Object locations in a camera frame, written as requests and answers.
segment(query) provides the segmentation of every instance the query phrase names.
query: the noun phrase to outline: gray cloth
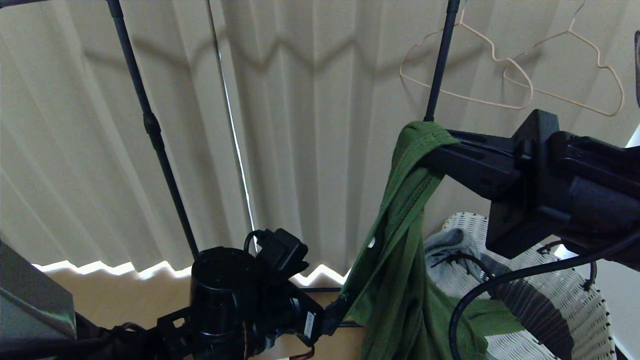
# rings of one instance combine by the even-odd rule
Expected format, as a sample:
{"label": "gray cloth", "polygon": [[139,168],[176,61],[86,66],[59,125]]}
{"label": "gray cloth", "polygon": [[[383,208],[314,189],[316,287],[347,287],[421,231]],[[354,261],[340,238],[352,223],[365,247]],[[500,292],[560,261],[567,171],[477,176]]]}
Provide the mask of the gray cloth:
{"label": "gray cloth", "polygon": [[[448,261],[444,261],[451,255],[467,254],[477,259],[480,252],[476,246],[474,237],[463,229],[455,228],[448,231],[440,231],[424,240],[424,259],[427,263],[427,274],[434,282],[438,282],[448,266]],[[456,260],[467,272],[479,282],[484,282],[481,277],[482,269],[473,261]]]}

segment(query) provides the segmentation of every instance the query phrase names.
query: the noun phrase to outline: clothes hanger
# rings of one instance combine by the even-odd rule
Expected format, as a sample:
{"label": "clothes hanger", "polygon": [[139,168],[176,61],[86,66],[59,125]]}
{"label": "clothes hanger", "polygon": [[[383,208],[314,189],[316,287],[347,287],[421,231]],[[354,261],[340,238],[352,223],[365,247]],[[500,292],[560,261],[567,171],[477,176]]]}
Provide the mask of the clothes hanger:
{"label": "clothes hanger", "polygon": [[[580,9],[582,9],[582,7],[586,4],[586,2],[587,2],[587,0],[584,0],[584,2],[582,3],[582,5],[580,5],[578,10],[575,11],[575,14],[573,14],[573,19],[571,20],[571,24],[569,25],[569,29],[568,30],[563,31],[562,33],[559,33],[559,34],[555,34],[552,37],[548,37],[548,38],[546,38],[546,39],[544,39],[542,41],[537,42],[535,45],[533,45],[533,47],[531,49],[529,49],[528,51],[526,51],[526,52],[524,52],[522,54],[519,54],[518,56],[516,56],[513,59],[515,60],[515,59],[517,59],[517,58],[519,58],[519,57],[521,57],[523,55],[529,54],[533,49],[535,49],[536,47],[540,46],[541,44],[544,44],[545,42],[547,42],[547,41],[549,41],[551,39],[554,39],[554,38],[557,38],[557,37],[561,37],[561,36],[563,36],[565,34],[573,35],[574,37],[578,38],[578,40],[581,40],[582,42],[584,42],[588,46],[592,47],[596,51],[596,65],[598,66],[598,68],[599,69],[607,69],[607,70],[609,70],[611,72],[611,74],[613,75],[613,77],[615,78],[616,83],[618,84],[618,88],[620,89],[620,103],[618,105],[618,109],[616,109],[616,111],[614,111],[612,113],[606,113],[606,112],[604,112],[602,110],[598,110],[598,109],[592,108],[592,107],[590,107],[590,106],[588,106],[586,104],[582,104],[581,102],[577,102],[577,101],[574,101],[574,100],[571,100],[571,99],[567,99],[565,97],[550,93],[550,92],[545,91],[545,90],[540,90],[538,88],[534,88],[533,90],[535,90],[537,92],[541,92],[543,94],[547,94],[547,95],[552,96],[552,97],[555,97],[556,99],[560,99],[560,100],[563,100],[563,101],[566,101],[566,102],[570,102],[571,104],[580,106],[581,108],[585,108],[587,110],[594,111],[594,112],[599,113],[601,115],[605,115],[605,116],[608,116],[608,117],[613,117],[613,116],[616,116],[616,114],[620,111],[620,109],[622,109],[622,106],[625,103],[625,89],[622,87],[622,82],[620,81],[620,78],[618,77],[616,71],[612,67],[610,67],[608,65],[607,66],[602,66],[602,64],[600,64],[600,49],[594,43],[590,42],[589,40],[587,40],[584,37],[576,34],[573,31],[573,24],[575,23],[575,18],[578,15],[578,12],[580,11]],[[510,82],[512,82],[514,84],[518,84],[520,86],[527,87],[527,85],[525,85],[523,83],[519,83],[519,82],[515,81],[514,79],[511,79],[511,78],[507,77],[507,70],[508,69],[509,69],[509,65],[507,65],[504,68],[504,72],[502,72],[502,78],[503,79],[508,80],[508,81],[510,81]]]}
{"label": "clothes hanger", "polygon": [[[507,105],[507,104],[499,104],[497,102],[491,102],[491,101],[485,101],[485,100],[480,100],[480,99],[474,99],[472,97],[467,97],[467,96],[463,96],[463,95],[458,95],[458,94],[454,94],[452,92],[448,92],[446,90],[440,90],[440,92],[445,93],[447,95],[451,95],[451,96],[455,96],[458,97],[460,99],[464,99],[464,100],[468,100],[468,101],[473,101],[473,102],[478,102],[480,104],[486,104],[486,105],[491,105],[491,106],[498,106],[500,108],[505,108],[505,109],[514,109],[514,110],[522,110],[524,108],[526,108],[527,106],[530,105],[531,101],[533,100],[533,84],[531,83],[531,79],[529,79],[529,76],[524,72],[524,70],[522,70],[522,68],[517,64],[517,62],[515,62],[513,59],[511,58],[504,58],[504,59],[498,59],[495,57],[495,44],[489,40],[489,38],[487,38],[486,36],[484,36],[483,34],[481,34],[480,32],[478,32],[476,29],[470,27],[469,25],[464,23],[464,17],[465,17],[465,8],[467,7],[467,1],[465,1],[465,4],[462,7],[462,11],[460,12],[460,21],[458,21],[458,23],[455,26],[460,26],[462,28],[465,28],[469,31],[471,31],[471,33],[475,34],[477,37],[483,39],[484,41],[488,42],[491,45],[491,57],[492,60],[494,62],[503,62],[503,61],[508,61],[510,64],[512,64],[513,66],[515,66],[523,75],[523,77],[526,79],[527,81],[527,85],[523,85],[524,87],[528,87],[529,88],[529,97],[527,98],[527,100],[524,102],[523,105],[521,106],[513,106],[513,105]],[[416,79],[411,78],[410,76],[407,76],[405,74],[403,74],[403,66],[404,63],[407,61],[407,57],[409,56],[409,54],[417,47],[421,47],[424,45],[425,41],[427,40],[427,38],[429,38],[431,35],[437,34],[441,31],[443,31],[444,28],[436,30],[432,33],[428,33],[423,39],[422,42],[420,43],[420,45],[414,45],[411,49],[409,49],[409,51],[407,52],[407,54],[404,56],[404,59],[402,60],[402,64],[400,64],[400,76],[407,79],[407,80],[411,80],[416,84],[420,84],[422,86],[431,88],[431,85],[425,84],[421,81],[418,81]]]}

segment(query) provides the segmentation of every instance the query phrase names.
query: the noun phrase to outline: beige wall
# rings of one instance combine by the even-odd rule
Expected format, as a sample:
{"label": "beige wall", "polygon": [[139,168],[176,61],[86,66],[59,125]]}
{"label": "beige wall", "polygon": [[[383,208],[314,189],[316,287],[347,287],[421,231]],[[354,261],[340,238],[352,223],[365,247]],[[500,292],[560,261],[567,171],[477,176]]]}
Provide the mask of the beige wall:
{"label": "beige wall", "polygon": [[[157,318],[189,302],[189,278],[176,279],[164,270],[144,281],[134,273],[114,276],[104,271],[79,275],[59,270],[48,275],[74,295],[78,313],[107,328],[124,322],[153,327]],[[316,300],[326,306],[335,297],[334,293],[319,294]],[[363,329],[339,329],[333,336],[322,337],[316,344],[314,360],[357,359],[363,335]],[[285,335],[255,359],[273,360],[307,350],[297,338]]]}

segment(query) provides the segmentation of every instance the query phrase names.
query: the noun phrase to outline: laundry basket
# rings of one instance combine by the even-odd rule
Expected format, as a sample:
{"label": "laundry basket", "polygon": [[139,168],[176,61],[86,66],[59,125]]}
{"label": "laundry basket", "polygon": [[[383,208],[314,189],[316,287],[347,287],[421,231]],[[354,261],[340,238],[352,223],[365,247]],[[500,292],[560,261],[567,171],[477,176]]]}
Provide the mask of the laundry basket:
{"label": "laundry basket", "polygon": [[[453,214],[444,224],[443,230],[462,228],[472,234],[481,261],[493,275],[557,261],[552,254],[540,254],[537,245],[515,259],[504,258],[486,249],[484,242],[488,219],[473,213]],[[462,266],[452,264],[452,269],[462,275]],[[471,276],[448,277],[437,283],[446,293],[464,295],[477,285]],[[605,300],[600,290],[592,286],[583,288],[585,279],[575,270],[567,269],[549,274],[535,275],[512,281],[490,291],[495,299],[502,300],[516,315],[522,325],[544,346],[560,359],[615,359],[615,344],[611,335],[611,321]],[[521,341],[517,346],[512,342],[489,341],[489,350],[496,353],[496,347],[503,346],[510,356],[499,358],[523,359],[532,344]]]}

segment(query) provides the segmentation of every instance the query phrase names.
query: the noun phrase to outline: light under curtain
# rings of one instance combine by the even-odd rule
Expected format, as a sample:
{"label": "light under curtain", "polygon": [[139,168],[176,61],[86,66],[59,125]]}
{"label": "light under curtain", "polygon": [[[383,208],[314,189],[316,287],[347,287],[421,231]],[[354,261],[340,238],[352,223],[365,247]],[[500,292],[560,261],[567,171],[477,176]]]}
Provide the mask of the light under curtain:
{"label": "light under curtain", "polygon": [[[309,272],[322,264],[344,276],[378,213],[397,134],[424,116],[429,89],[402,80],[400,64],[443,26],[446,4],[122,1],[198,246],[240,247],[252,229],[249,205],[255,228],[283,227],[309,246]],[[515,57],[566,30],[580,4],[469,1],[465,22],[495,43],[499,58]],[[615,117],[543,94],[522,111],[442,94],[436,121],[510,136],[541,108],[556,113],[563,130],[626,145],[640,123],[639,16],[637,1],[590,0],[573,26],[623,82],[627,101]],[[0,29],[3,240],[40,265],[189,266],[106,2],[2,9]],[[435,35],[413,51],[404,73],[430,83],[439,41]],[[489,51],[456,28],[442,89],[522,104],[527,90],[502,80],[504,65]],[[549,41],[518,63],[536,87],[605,111],[617,107],[616,83],[576,39]],[[488,215],[488,208],[445,179],[429,202],[424,233],[456,211]],[[612,308],[629,309],[605,297]]]}

